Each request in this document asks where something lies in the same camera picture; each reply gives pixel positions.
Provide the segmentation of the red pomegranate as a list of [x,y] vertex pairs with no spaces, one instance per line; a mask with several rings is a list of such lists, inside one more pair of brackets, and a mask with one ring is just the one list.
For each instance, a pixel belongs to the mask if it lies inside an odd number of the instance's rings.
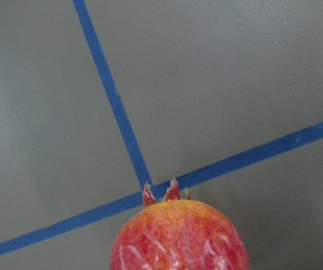
[[119,230],[111,269],[250,269],[248,252],[233,223],[218,210],[190,197],[182,199],[170,181],[162,201],[149,184],[144,209]]

